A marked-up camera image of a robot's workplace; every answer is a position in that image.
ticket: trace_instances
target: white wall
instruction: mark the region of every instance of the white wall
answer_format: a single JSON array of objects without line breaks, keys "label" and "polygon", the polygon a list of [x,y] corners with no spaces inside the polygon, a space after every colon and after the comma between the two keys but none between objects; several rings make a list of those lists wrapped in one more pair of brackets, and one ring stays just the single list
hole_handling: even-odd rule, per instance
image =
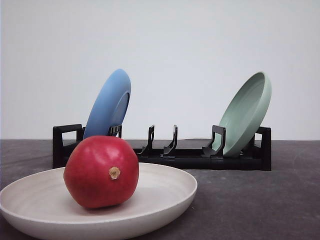
[{"label": "white wall", "polygon": [[265,71],[274,140],[320,140],[320,1],[2,0],[1,138],[86,124],[124,69],[123,137],[209,138],[241,85]]}]

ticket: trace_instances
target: white plate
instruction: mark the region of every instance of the white plate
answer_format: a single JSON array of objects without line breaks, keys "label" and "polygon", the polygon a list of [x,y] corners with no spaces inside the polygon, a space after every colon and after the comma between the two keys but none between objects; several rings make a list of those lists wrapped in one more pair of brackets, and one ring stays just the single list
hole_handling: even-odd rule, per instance
[{"label": "white plate", "polygon": [[84,209],[69,194],[64,167],[19,179],[1,191],[4,218],[19,231],[44,240],[118,240],[154,231],[191,204],[197,181],[164,165],[139,163],[133,196],[112,207]]}]

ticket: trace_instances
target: plate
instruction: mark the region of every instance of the plate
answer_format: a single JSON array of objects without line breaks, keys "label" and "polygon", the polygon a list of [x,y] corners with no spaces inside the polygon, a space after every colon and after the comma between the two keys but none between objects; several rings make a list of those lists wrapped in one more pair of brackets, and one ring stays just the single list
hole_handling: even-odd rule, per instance
[{"label": "plate", "polygon": [[130,78],[124,70],[117,69],[106,80],[93,104],[83,138],[105,136],[110,127],[122,124],[130,94]]},{"label": "plate", "polygon": [[[227,107],[219,126],[225,127],[225,157],[238,157],[260,127],[271,99],[271,82],[264,72],[249,78]],[[221,136],[212,145],[218,149]]]},{"label": "plate", "polygon": [[64,167],[19,179],[1,191],[1,212],[19,231],[44,240],[120,240],[165,226],[191,204],[197,181],[189,173],[139,163],[139,181],[126,202],[85,209],[69,194]]}]

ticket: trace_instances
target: plate rim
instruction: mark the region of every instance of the plate rim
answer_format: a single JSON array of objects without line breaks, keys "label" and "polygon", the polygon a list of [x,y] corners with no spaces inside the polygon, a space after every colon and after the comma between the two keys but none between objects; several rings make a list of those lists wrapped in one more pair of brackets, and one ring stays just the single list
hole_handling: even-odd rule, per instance
[{"label": "plate rim", "polygon": [[[184,171],[184,170],[179,169],[179,168],[171,167],[171,166],[166,166],[166,165],[161,165],[161,164],[154,164],[154,163],[147,163],[147,162],[139,162],[139,165],[155,165],[157,167],[161,166],[161,167],[164,167],[164,168],[174,169],[174,170],[176,170],[178,172],[181,172],[183,174],[189,175],[189,177],[191,177],[191,179],[195,183],[195,186],[194,186],[193,190],[191,191],[191,193],[189,193],[186,197],[184,197],[179,202],[175,202],[174,204],[171,204],[168,207],[163,207],[163,208],[156,209],[156,210],[153,210],[153,211],[148,211],[148,212],[145,212],[145,213],[135,214],[135,215],[130,216],[130,217],[116,218],[116,219],[112,219],[112,220],[93,220],[93,221],[91,220],[91,221],[82,221],[82,222],[39,220],[39,219],[36,219],[36,218],[33,218],[33,217],[22,216],[22,215],[19,215],[19,214],[16,214],[16,213],[10,211],[10,210],[8,210],[8,209],[6,209],[6,208],[4,208],[2,206],[1,201],[0,201],[0,209],[1,209],[1,211],[3,211],[6,214],[8,214],[10,216],[13,216],[15,218],[22,219],[22,220],[25,220],[25,221],[31,221],[31,222],[35,222],[35,223],[42,223],[42,224],[58,224],[58,225],[106,224],[106,223],[114,223],[114,222],[121,222],[121,221],[126,221],[126,220],[131,220],[131,219],[137,219],[137,218],[140,218],[140,217],[149,216],[149,215],[152,215],[152,214],[155,214],[155,213],[159,213],[159,212],[163,212],[165,210],[171,209],[171,208],[173,208],[173,207],[185,202],[186,200],[190,199],[193,195],[195,195],[195,193],[196,193],[196,191],[198,189],[198,182],[197,182],[196,178],[192,174],[187,172],[187,171]],[[40,172],[37,172],[37,173],[34,173],[34,174],[30,174],[28,176],[22,177],[22,178],[10,183],[9,185],[7,185],[6,187],[3,188],[0,191],[0,199],[1,199],[1,195],[3,194],[5,189],[9,188],[11,185],[16,184],[19,181],[23,181],[24,179],[26,179],[26,178],[28,178],[30,176],[43,174],[43,173],[49,172],[49,171],[57,171],[57,170],[61,170],[61,169],[64,169],[64,168],[65,167],[49,169],[49,170],[40,171]]]}]

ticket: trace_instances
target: dark gray table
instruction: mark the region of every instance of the dark gray table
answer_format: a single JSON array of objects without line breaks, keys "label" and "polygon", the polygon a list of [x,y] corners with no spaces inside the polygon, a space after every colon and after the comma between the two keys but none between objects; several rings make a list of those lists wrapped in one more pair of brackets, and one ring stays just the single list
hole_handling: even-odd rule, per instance
[{"label": "dark gray table", "polygon": [[[178,147],[201,147],[207,141],[181,140]],[[130,143],[134,148],[145,144]],[[2,140],[1,189],[51,169],[51,149],[51,140]],[[198,181],[191,206],[169,225],[135,240],[320,239],[320,141],[273,141],[272,171],[187,171]],[[0,215],[0,239],[35,238]]]}]

